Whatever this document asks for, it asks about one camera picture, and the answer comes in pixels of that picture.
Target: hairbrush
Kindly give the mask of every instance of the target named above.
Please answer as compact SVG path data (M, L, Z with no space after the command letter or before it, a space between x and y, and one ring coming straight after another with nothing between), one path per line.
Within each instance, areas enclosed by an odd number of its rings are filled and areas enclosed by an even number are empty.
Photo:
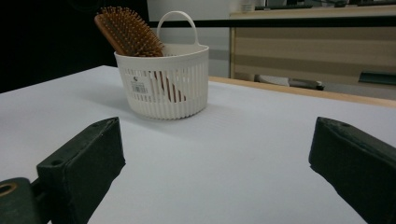
M163 56L163 43L145 21L128 7L102 7L94 22L119 55Z

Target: white basket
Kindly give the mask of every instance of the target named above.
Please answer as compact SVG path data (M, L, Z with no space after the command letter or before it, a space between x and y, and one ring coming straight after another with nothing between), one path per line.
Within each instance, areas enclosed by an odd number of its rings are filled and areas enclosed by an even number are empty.
M163 57L129 57L114 53L129 106L153 119L182 119L206 107L208 94L209 47L198 43L195 25L182 11L166 13L157 27L171 14L181 14L194 33L192 45L164 44Z

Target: table surface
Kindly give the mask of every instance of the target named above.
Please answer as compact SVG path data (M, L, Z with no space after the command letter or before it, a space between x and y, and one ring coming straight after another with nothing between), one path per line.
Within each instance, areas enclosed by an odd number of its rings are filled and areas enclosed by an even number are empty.
M108 66L5 92L0 180L35 180L54 150L119 117L126 165L90 223L365 223L310 168L315 122L396 146L394 102L282 88L212 77L207 107L177 120L136 115Z

